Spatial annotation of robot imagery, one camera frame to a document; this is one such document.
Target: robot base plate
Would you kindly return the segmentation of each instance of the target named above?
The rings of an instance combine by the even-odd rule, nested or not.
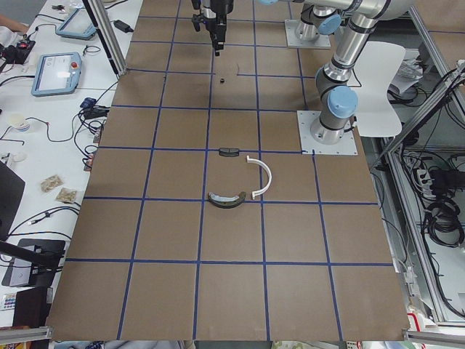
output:
[[[284,27],[286,28],[286,38],[288,39],[288,47],[297,49],[330,49],[331,43],[329,36],[320,35],[315,41],[301,40],[296,36],[296,28],[300,20],[285,20]]]
[[[355,145],[354,135],[352,131],[344,134],[343,138],[337,144],[324,145],[313,138],[310,133],[310,125],[313,120],[320,116],[320,111],[297,111],[297,119],[299,121],[300,146],[303,154],[312,155],[357,155],[357,146]]]

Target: grid square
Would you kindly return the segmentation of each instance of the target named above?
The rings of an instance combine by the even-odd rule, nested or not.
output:
[[[377,206],[325,205],[323,212],[332,262],[392,263]]]
[[[236,0],[234,3],[234,11],[228,16],[228,20],[253,20],[254,7],[253,0]]]
[[[173,39],[174,18],[139,17],[132,41],[166,41]]]
[[[99,149],[86,196],[142,198],[150,151]]]
[[[318,69],[331,61],[333,52],[329,49],[300,49],[300,63],[304,76],[315,77]]]
[[[251,46],[227,45],[224,53],[214,58],[214,73],[255,75],[255,49]]]
[[[158,109],[112,107],[100,145],[152,147]]]
[[[267,260],[327,262],[318,205],[265,204]]]
[[[198,340],[266,340],[261,265],[202,265],[198,294]]]
[[[46,321],[54,327],[53,338],[114,340],[128,271],[129,263],[67,261]]]
[[[301,151],[296,112],[262,111],[260,137],[264,151]]]
[[[155,151],[147,197],[200,198],[204,159],[200,151]]]
[[[143,260],[196,260],[200,216],[201,204],[198,202],[146,201],[136,257]]]
[[[254,76],[215,75],[211,91],[213,108],[256,109]]]
[[[268,265],[267,283],[271,338],[339,341],[328,267]]]
[[[169,70],[210,73],[211,47],[207,45],[174,44]]]
[[[333,279],[343,340],[403,340],[410,324],[393,267],[333,267]]]
[[[284,23],[255,22],[255,39],[257,45],[287,47]]]
[[[284,22],[291,18],[288,2],[277,2],[276,4],[264,5],[260,1],[255,1],[255,20],[269,20]]]
[[[318,93],[315,79],[304,79],[305,89],[305,102],[309,111],[321,111],[323,105],[321,104],[320,94]]]
[[[139,16],[176,17],[177,7],[178,1],[174,0],[144,1]]]
[[[242,20],[228,21],[226,44],[253,45],[254,23]]]
[[[195,265],[134,264],[121,339],[191,340],[194,290]]]
[[[259,167],[248,164],[246,156],[256,158],[256,154],[240,153],[235,158],[225,158],[217,152],[209,153],[206,192],[220,196],[234,196],[241,191],[251,193],[259,189]]]
[[[128,71],[119,79],[113,104],[158,107],[164,80],[164,73]]]
[[[202,260],[263,260],[261,227],[258,204],[220,209],[207,203],[203,212]]]
[[[312,159],[300,154],[263,154],[273,179],[265,200],[317,201]]]
[[[315,161],[322,201],[378,202],[364,155],[317,155]]]
[[[297,111],[304,107],[304,93],[300,78],[269,78],[260,76],[260,109]]]
[[[197,33],[190,19],[181,18],[177,20],[174,41],[186,44],[211,44],[208,31],[200,31],[200,33]]]
[[[258,150],[255,111],[211,111],[210,148]]]
[[[300,76],[296,49],[257,47],[256,65],[259,75]]]
[[[126,57],[128,69],[165,71],[170,49],[171,44],[133,42]]]
[[[207,111],[163,109],[158,123],[157,148],[204,149]]]
[[[140,201],[84,200],[66,257],[131,258],[139,212]]]
[[[164,107],[207,108],[210,75],[169,73],[166,77]]]

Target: white container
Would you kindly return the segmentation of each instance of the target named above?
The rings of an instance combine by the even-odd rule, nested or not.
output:
[[[29,130],[30,124],[29,122],[25,119],[23,114],[19,113],[14,113],[10,114],[7,117],[7,123],[11,127],[15,128],[19,132],[24,132]]]

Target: tablet screen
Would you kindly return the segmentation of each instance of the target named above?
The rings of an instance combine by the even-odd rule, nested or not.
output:
[[[38,91],[68,87],[72,55],[48,56],[42,64]]]

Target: blue joint cap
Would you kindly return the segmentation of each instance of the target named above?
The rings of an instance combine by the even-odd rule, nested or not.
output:
[[[347,86],[338,86],[329,93],[329,111],[339,119],[347,119],[354,115],[357,106],[357,94]]]
[[[278,0],[259,0],[264,5],[273,5],[278,2]]]
[[[323,35],[330,35],[337,31],[341,25],[342,18],[340,15],[332,15],[326,18],[318,27],[318,31]]]

